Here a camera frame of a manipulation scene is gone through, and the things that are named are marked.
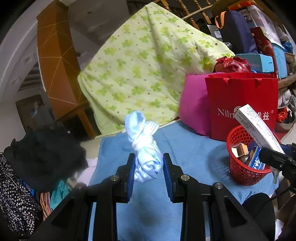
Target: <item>orange wooden pillar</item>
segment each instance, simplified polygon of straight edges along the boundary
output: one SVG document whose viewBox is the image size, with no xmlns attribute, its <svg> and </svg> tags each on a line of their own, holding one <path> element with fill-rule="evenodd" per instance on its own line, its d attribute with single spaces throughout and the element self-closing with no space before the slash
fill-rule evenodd
<svg viewBox="0 0 296 241">
<path fill-rule="evenodd" d="M 85 112 L 77 76 L 80 66 L 68 22 L 68 7 L 54 0 L 38 16 L 37 49 L 42 79 L 56 119 L 76 112 L 91 138 L 96 136 Z"/>
</svg>

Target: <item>black and white floral fabric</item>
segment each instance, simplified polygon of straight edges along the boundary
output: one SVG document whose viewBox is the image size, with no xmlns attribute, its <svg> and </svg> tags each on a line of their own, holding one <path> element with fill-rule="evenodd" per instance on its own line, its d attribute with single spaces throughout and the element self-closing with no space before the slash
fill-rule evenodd
<svg viewBox="0 0 296 241">
<path fill-rule="evenodd" d="M 30 236 L 40 206 L 19 180 L 8 161 L 0 153 L 0 208 L 16 236 Z"/>
</svg>

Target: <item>black cable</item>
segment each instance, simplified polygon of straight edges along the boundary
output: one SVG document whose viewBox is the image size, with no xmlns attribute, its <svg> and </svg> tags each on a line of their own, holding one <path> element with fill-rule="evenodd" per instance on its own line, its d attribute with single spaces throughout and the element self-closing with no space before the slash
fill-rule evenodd
<svg viewBox="0 0 296 241">
<path fill-rule="evenodd" d="M 265 203 L 262 204 L 261 208 L 259 208 L 258 212 L 253 216 L 253 218 L 255 218 L 258 213 L 261 211 L 261 209 L 265 206 L 266 203 L 278 198 L 279 196 L 283 195 L 284 193 L 286 193 L 289 189 L 290 189 L 291 186 L 287 187 L 285 190 L 283 190 L 281 193 L 275 195 L 274 197 L 270 198 L 269 200 L 267 200 Z"/>
</svg>

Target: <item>blue storage bin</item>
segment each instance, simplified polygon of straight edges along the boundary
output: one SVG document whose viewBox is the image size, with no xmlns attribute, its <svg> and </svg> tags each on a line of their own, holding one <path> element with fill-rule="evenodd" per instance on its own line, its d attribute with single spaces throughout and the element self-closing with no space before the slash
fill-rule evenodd
<svg viewBox="0 0 296 241">
<path fill-rule="evenodd" d="M 276 43 L 271 43 L 272 44 L 272 48 L 274 50 L 274 55 L 276 58 L 276 63 L 278 66 L 278 71 L 279 71 L 279 78 L 285 78 L 288 76 L 288 72 L 287 72 L 287 66 L 286 66 L 286 57 L 285 57 L 285 52 L 284 52 L 284 48 L 279 46 Z"/>
<path fill-rule="evenodd" d="M 236 54 L 235 56 L 246 59 L 251 66 L 251 70 L 259 73 L 274 72 L 274 63 L 271 56 L 256 53 Z"/>
</svg>

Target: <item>green floral sheet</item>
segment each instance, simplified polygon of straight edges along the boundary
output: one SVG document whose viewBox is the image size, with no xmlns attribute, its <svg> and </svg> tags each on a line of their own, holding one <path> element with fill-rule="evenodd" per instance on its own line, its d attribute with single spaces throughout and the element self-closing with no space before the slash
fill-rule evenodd
<svg viewBox="0 0 296 241">
<path fill-rule="evenodd" d="M 185 74 L 213 71 L 234 56 L 224 43 L 149 3 L 101 47 L 78 81 L 103 135 L 124 129 L 134 110 L 160 125 L 178 116 Z"/>
</svg>

